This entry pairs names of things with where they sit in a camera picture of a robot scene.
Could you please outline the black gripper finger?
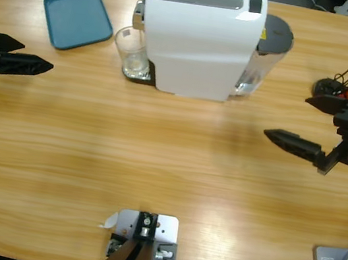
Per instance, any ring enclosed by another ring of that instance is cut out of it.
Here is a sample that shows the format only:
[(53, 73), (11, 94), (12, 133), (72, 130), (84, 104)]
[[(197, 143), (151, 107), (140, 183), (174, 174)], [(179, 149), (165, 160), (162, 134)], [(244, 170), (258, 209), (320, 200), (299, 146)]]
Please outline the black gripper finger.
[(305, 99), (305, 101), (315, 107), (316, 109), (327, 113), (328, 115), (335, 115), (341, 112), (348, 104), (348, 99), (333, 96), (333, 95), (315, 95)]
[(25, 48), (25, 45), (7, 34), (0, 33), (0, 52), (11, 52)]
[(320, 144), (305, 140), (286, 130), (267, 129), (264, 134), (282, 150), (311, 162), (317, 168), (318, 173), (322, 175), (331, 171), (345, 154), (344, 143), (340, 143), (330, 153), (325, 154)]
[(36, 55), (0, 53), (0, 74), (37, 75), (53, 69), (54, 65)]

